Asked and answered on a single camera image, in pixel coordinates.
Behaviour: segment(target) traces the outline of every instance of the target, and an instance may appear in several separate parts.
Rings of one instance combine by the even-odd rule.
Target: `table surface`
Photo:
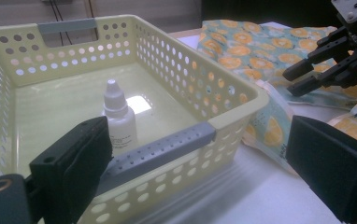
[[[200,30],[192,30],[171,35],[196,49],[199,33]],[[310,105],[293,105],[293,109],[297,115],[322,121],[346,112]],[[159,204],[139,222],[340,223],[300,177],[289,174],[258,149],[243,144],[231,164]]]

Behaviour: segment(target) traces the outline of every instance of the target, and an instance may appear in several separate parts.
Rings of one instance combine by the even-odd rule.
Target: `white bottle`
[[[104,99],[104,114],[108,119],[113,154],[118,155],[135,148],[137,145],[135,112],[128,106],[123,91],[114,79],[107,82]]]

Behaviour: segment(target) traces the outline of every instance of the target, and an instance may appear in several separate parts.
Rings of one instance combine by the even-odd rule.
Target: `fabric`
[[[302,97],[293,97],[286,88],[292,85],[283,71],[299,62],[317,47],[317,40],[334,27],[279,29],[248,21],[204,21],[198,50],[233,71],[239,77],[264,88],[270,103],[250,122],[244,143],[262,150],[292,171],[285,159],[293,111],[290,104],[312,104],[347,109],[349,114],[331,122],[339,130],[357,138],[357,86],[320,88]],[[335,65],[329,60],[314,65],[315,75]]]

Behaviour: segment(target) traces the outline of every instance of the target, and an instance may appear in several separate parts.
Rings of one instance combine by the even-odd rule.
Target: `plastic basket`
[[[98,40],[49,48],[42,34],[95,28]],[[97,196],[80,223],[128,221],[230,161],[267,95],[136,16],[0,27],[0,175],[28,163],[85,119],[100,116],[115,78],[136,115],[139,146],[205,121],[213,139]]]

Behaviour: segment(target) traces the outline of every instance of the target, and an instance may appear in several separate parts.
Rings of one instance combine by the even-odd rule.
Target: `basket handle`
[[[207,121],[116,156],[100,177],[96,195],[187,155],[214,140],[216,130]]]
[[[94,18],[76,21],[58,21],[38,24],[38,30],[42,35],[86,30],[92,28],[97,28],[96,20]]]

